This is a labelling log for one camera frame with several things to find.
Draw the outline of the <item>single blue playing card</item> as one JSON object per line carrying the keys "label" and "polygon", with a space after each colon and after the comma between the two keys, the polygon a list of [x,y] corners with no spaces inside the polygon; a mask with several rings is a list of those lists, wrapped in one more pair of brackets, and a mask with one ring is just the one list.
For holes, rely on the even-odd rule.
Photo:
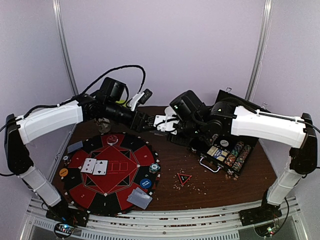
{"label": "single blue playing card", "polygon": [[72,153],[74,151],[77,151],[77,150],[81,149],[82,147],[83,147],[83,142],[82,141],[75,142],[75,143],[73,143],[73,144],[71,144],[71,145],[69,145],[67,147],[67,153],[68,154]]}

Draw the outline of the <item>teal poker chip stack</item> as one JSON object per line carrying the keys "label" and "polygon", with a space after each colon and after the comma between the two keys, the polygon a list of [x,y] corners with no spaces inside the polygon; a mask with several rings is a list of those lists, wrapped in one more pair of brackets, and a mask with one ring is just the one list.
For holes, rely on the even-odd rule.
{"label": "teal poker chip stack", "polygon": [[158,163],[153,163],[149,166],[149,172],[152,174],[157,173],[161,169]]}

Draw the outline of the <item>three of diamonds card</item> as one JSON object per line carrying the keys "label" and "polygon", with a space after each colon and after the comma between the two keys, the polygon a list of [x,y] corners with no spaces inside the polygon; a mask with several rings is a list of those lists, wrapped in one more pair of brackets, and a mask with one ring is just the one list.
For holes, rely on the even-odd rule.
{"label": "three of diamonds card", "polygon": [[92,174],[95,168],[96,161],[97,160],[95,158],[86,158],[80,172]]}

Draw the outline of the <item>small poker chip stack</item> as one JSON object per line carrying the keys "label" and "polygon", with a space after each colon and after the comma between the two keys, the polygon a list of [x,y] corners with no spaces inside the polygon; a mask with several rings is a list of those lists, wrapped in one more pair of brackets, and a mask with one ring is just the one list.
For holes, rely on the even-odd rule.
{"label": "small poker chip stack", "polygon": [[67,166],[70,163],[70,158],[68,155],[65,155],[62,159],[65,166]]}

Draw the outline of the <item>orange big blind button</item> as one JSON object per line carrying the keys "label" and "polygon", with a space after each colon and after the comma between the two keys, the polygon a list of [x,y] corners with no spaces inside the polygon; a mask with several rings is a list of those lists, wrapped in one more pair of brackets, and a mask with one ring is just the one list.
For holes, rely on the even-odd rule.
{"label": "orange big blind button", "polygon": [[68,175],[69,171],[67,168],[62,168],[60,171],[59,171],[59,176],[64,178]]}

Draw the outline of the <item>dealt blue card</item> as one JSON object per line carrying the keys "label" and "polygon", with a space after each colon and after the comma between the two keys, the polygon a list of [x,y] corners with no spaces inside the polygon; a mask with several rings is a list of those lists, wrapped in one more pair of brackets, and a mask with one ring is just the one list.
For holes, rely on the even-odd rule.
{"label": "dealt blue card", "polygon": [[133,189],[130,196],[134,197],[134,198],[142,198],[142,199],[149,199],[150,198],[150,196],[139,187]]}
{"label": "dealt blue card", "polygon": [[139,208],[142,209],[146,209],[148,207],[148,205],[150,204],[150,202],[153,200],[153,198],[150,196],[149,199],[143,199],[143,198],[139,198],[139,197],[132,197],[132,196],[128,196],[127,201]]}

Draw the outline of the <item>blue playing card deck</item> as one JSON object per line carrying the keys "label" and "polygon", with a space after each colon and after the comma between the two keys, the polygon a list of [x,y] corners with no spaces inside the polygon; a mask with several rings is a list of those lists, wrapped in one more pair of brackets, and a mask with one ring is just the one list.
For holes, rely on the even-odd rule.
{"label": "blue playing card deck", "polygon": [[152,133],[156,136],[166,136],[167,133],[165,131],[153,130]]}

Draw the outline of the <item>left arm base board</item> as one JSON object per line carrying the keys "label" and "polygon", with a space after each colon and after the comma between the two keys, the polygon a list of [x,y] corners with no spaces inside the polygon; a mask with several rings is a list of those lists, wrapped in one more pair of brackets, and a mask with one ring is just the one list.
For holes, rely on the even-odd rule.
{"label": "left arm base board", "polygon": [[55,220],[57,223],[54,224],[53,232],[60,239],[69,238],[73,234],[78,234],[80,232],[80,227],[86,227],[89,214],[85,211],[70,208],[71,212],[70,218],[59,217],[52,210],[46,211],[46,218]]}

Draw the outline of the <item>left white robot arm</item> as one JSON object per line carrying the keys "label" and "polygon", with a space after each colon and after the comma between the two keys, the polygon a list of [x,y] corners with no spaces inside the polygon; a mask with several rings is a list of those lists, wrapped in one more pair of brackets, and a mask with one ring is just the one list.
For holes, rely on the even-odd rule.
{"label": "left white robot arm", "polygon": [[64,205],[59,191],[36,167],[28,145],[48,139],[55,131],[75,126],[93,119],[110,119],[140,132],[149,128],[150,119],[137,110],[152,96],[146,88],[134,95],[129,103],[119,103],[126,89],[123,82],[107,77],[101,87],[88,94],[79,95],[53,105],[38,105],[24,115],[8,115],[4,133],[4,151],[7,167],[12,175],[22,179],[49,206],[61,222],[72,218],[72,211]]}

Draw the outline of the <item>right arm base board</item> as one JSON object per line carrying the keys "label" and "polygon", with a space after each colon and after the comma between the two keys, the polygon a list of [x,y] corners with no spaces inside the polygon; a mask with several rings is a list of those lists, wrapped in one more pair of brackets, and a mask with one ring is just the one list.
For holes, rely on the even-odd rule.
{"label": "right arm base board", "polygon": [[239,218],[242,226],[253,225],[259,237],[271,238],[280,228],[282,212],[278,209],[265,210],[260,207],[241,210]]}

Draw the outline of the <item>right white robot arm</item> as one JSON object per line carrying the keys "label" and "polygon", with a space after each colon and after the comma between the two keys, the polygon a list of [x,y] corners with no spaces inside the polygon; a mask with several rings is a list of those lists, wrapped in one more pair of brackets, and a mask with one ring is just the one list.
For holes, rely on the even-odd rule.
{"label": "right white robot arm", "polygon": [[213,135],[246,136],[283,143],[290,146],[289,163],[283,173],[266,191],[266,202],[256,210],[259,220],[268,220],[300,179],[312,173],[318,164],[318,128],[308,113],[285,116],[220,90],[215,103],[207,106],[192,90],[172,100],[179,122],[174,125],[177,138],[171,142],[199,139],[211,145]]}

